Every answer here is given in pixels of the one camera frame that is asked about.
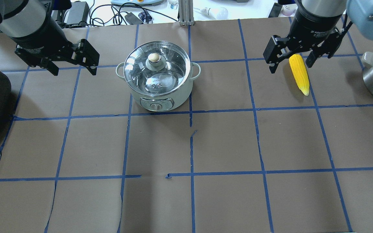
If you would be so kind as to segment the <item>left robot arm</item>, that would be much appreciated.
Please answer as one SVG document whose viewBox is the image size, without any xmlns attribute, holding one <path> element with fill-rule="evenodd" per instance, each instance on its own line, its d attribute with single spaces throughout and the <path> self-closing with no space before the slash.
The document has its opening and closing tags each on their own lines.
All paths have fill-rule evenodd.
<svg viewBox="0 0 373 233">
<path fill-rule="evenodd" d="M 96 75 L 99 53 L 86 39 L 71 43 L 39 0 L 0 0 L 0 31 L 16 44 L 16 55 L 29 67 L 58 75 L 56 61 L 85 67 Z"/>
</svg>

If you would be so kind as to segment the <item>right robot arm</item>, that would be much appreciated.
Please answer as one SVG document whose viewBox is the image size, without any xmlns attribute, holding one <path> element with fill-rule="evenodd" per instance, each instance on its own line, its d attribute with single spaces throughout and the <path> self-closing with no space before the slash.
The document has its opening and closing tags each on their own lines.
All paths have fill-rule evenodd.
<svg viewBox="0 0 373 233">
<path fill-rule="evenodd" d="M 324 55 L 330 59 L 356 25 L 361 35 L 373 41 L 373 0 L 296 0 L 295 12 L 286 37 L 273 35 L 263 52 L 271 73 L 292 55 L 309 52 L 311 68 Z"/>
</svg>

